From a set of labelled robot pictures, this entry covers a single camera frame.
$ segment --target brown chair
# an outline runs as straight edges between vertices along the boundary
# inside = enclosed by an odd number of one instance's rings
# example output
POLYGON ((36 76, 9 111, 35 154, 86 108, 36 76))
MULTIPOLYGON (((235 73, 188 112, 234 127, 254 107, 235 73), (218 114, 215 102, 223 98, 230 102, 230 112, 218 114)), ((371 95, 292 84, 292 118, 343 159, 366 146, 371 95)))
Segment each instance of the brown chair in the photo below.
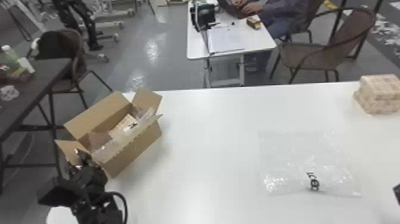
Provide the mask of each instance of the brown chair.
POLYGON ((312 43, 313 33, 310 30, 310 25, 322 3, 324 3, 324 0, 308 0, 307 13, 303 16, 303 18, 297 19, 297 21, 292 24, 290 32, 284 38, 279 39, 282 42, 292 42, 292 35, 299 33, 308 33, 308 41, 312 43))
MULTIPOLYGON (((279 62, 282 59, 283 64, 289 68, 292 74, 289 84, 293 82, 300 69, 323 70, 327 82, 329 82, 328 72, 333 71, 336 81, 339 81, 339 72, 336 70, 336 67, 368 35, 369 30, 375 23, 374 12, 365 8, 328 10, 317 14, 314 18, 326 14, 341 13, 344 10, 352 10, 352 12, 327 45, 317 43, 281 43, 279 45, 277 61, 279 62)), ((278 63, 275 64, 270 79, 273 78, 277 65, 278 63)))
MULTIPOLYGON (((86 67, 86 62, 85 62, 85 51, 83 49, 83 38, 80 35, 79 32, 73 29, 61 29, 57 30, 57 32, 61 35, 62 37, 62 43, 66 43, 65 46, 63 46, 63 51, 68 52, 69 55, 71 55, 72 59, 72 67, 70 71, 70 77, 67 78, 62 78, 59 81, 55 83, 55 85, 52 87, 51 92, 49 93, 49 104, 50 104, 50 113, 51 113, 51 123, 49 119, 47 118, 44 109, 40 105, 40 103, 37 105, 40 109, 40 112, 42 113, 44 119, 46 120, 47 124, 54 125, 55 124, 55 115, 54 115, 54 100, 53 100, 53 95, 54 94, 79 94, 83 106, 85 109, 88 109, 88 105, 85 101, 85 98, 83 97, 83 90, 79 86, 79 83, 89 74, 93 74, 110 92, 113 90, 111 87, 109 87, 102 79, 101 77, 95 73, 93 70, 88 70, 86 67)), ((27 55, 27 57, 30 56, 33 50, 37 48, 36 42, 40 40, 35 40, 35 44, 31 45, 31 49, 27 55)))

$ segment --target small box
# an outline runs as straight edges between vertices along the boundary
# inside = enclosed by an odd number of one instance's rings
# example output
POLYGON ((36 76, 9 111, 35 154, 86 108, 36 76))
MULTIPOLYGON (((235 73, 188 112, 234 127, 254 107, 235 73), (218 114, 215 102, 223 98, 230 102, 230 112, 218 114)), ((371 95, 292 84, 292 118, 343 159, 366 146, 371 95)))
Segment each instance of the small box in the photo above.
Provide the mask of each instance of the small box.
POLYGON ((255 30, 259 30, 261 28, 261 20, 258 15, 253 15, 247 18, 247 25, 255 30))
POLYGON ((362 76, 359 94, 366 101, 400 100, 400 80, 394 74, 362 76))
POLYGON ((78 148, 92 154, 93 160, 102 166, 108 176, 114 178, 161 136, 157 122, 161 115, 155 115, 160 102, 160 95, 144 89, 136 92, 132 102, 129 102, 121 92, 114 92, 64 124, 75 141, 55 140, 55 142, 71 164, 79 164, 79 158, 74 153, 74 149, 78 148), (154 115, 140 123, 135 131, 113 147, 110 151, 112 157, 109 160, 106 162, 96 160, 90 145, 90 135, 96 132, 108 133, 127 114, 135 117, 141 111, 148 111, 150 108, 154 110, 154 115))
POLYGON ((359 91, 355 91, 353 97, 367 114, 392 114, 400 109, 399 100, 382 99, 367 101, 359 91))

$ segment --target white desk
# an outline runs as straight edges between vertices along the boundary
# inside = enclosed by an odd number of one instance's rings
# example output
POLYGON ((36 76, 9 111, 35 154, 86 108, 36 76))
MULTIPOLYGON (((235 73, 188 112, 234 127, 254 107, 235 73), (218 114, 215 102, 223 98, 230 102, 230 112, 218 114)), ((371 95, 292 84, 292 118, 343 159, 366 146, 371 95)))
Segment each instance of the white desk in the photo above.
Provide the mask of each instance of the white desk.
MULTIPOLYGON (((216 4, 215 0, 208 0, 210 4, 216 4)), ((187 4, 187 48, 186 48, 186 56, 189 60, 204 60, 205 68, 208 72, 204 75, 205 83, 208 88, 212 86, 221 86, 221 85, 230 85, 230 84, 240 84, 243 86, 245 84, 245 67, 244 67, 244 55, 250 52, 257 51, 271 51, 276 47, 276 43, 274 39, 272 39, 270 33, 262 24, 260 30, 254 30, 249 27, 246 23, 246 19, 238 20, 237 18, 229 15, 226 12, 216 13, 215 17, 217 22, 222 23, 222 25, 227 26, 235 26, 240 30, 240 39, 244 45, 244 49, 240 51, 231 51, 224 52, 219 54, 214 54, 211 58, 215 57, 228 57, 235 55, 240 57, 239 64, 239 78, 238 79, 230 79, 230 80, 222 80, 222 81, 210 81, 211 78, 211 66, 210 66, 210 57, 207 51, 207 47, 204 44, 203 38, 201 34, 195 30, 192 24, 192 20, 190 18, 190 7, 193 4, 189 2, 187 4)))
MULTIPOLYGON (((130 224, 400 223, 392 192, 400 183, 400 115, 365 114, 352 100, 357 87, 322 83, 159 92, 163 136, 110 180, 107 190, 127 198, 130 224), (258 173, 258 132, 327 128, 347 133, 341 141, 362 198, 312 192, 267 197, 258 173)), ((69 209, 56 208, 47 224, 72 220, 69 209)))

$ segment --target box flap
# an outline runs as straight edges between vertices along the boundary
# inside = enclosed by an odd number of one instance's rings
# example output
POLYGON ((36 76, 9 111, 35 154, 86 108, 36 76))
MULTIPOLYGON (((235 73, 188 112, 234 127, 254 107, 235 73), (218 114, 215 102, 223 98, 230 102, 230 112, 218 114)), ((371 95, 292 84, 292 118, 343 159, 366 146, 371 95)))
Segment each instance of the box flap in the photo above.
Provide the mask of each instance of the box flap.
POLYGON ((133 97, 132 103, 140 109, 147 111, 150 107, 157 113, 160 106, 162 96, 155 94, 149 90, 139 88, 133 97))
POLYGON ((76 140, 80 140, 87 133, 99 126, 104 120, 129 104, 129 101, 126 100, 121 92, 114 92, 65 123, 64 127, 76 140))
POLYGON ((54 140, 58 147, 63 151, 65 158, 72 165, 81 165, 78 156, 75 154, 74 149, 79 149, 90 153, 81 143, 77 141, 54 140))

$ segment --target open cardboard box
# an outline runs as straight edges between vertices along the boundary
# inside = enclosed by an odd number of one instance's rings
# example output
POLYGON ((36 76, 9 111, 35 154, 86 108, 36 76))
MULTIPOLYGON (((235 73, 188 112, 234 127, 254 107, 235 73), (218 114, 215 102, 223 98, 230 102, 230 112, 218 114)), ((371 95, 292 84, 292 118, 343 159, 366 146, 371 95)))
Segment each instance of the open cardboard box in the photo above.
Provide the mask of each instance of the open cardboard box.
POLYGON ((75 148, 89 154, 92 153, 89 133, 108 132, 125 115, 135 116, 138 110, 146 111, 152 107, 155 114, 140 124, 116 148, 113 148, 111 153, 115 153, 115 155, 111 159, 99 162, 93 155, 93 160, 99 163, 110 177, 114 178, 161 136, 157 120, 162 115, 156 115, 161 98, 160 95, 151 91, 139 89, 132 102, 129 102, 121 92, 114 92, 64 124, 64 127, 76 139, 75 141, 55 140, 55 142, 64 152, 66 159, 71 164, 78 165, 80 161, 74 152, 75 148))

